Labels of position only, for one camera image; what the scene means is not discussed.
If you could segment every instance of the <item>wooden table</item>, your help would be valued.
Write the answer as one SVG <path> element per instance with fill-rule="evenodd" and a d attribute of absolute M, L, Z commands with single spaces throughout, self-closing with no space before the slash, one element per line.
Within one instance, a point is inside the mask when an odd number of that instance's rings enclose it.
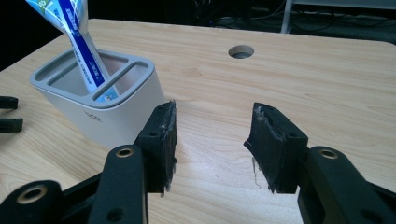
<path fill-rule="evenodd" d="M 310 147 L 344 152 L 368 181 L 396 191 L 395 46 L 126 21 L 91 20 L 90 33 L 99 49 L 154 61 L 166 99 L 177 102 L 177 171 L 170 192 L 149 195 L 150 223 L 302 222 L 296 195 L 272 194 L 254 175 L 243 147 L 254 102 L 281 110 Z M 237 45 L 254 54 L 230 57 Z M 103 169 L 107 149 L 29 83 L 69 48 L 63 35 L 1 72 L 0 95 L 20 107 L 0 116 L 24 118 L 22 132 L 0 134 L 1 200 L 31 181 L 66 189 Z"/>

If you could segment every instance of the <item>blue and white packaging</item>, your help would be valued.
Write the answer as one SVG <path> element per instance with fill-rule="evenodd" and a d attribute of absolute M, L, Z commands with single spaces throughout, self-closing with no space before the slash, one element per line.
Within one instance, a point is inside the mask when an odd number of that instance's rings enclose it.
<path fill-rule="evenodd" d="M 105 65 L 88 33 L 87 0 L 26 0 L 26 2 L 53 26 L 69 36 L 79 70 L 89 92 L 95 91 L 109 79 Z M 117 90 L 111 87 L 96 101 L 107 102 L 118 96 Z"/>

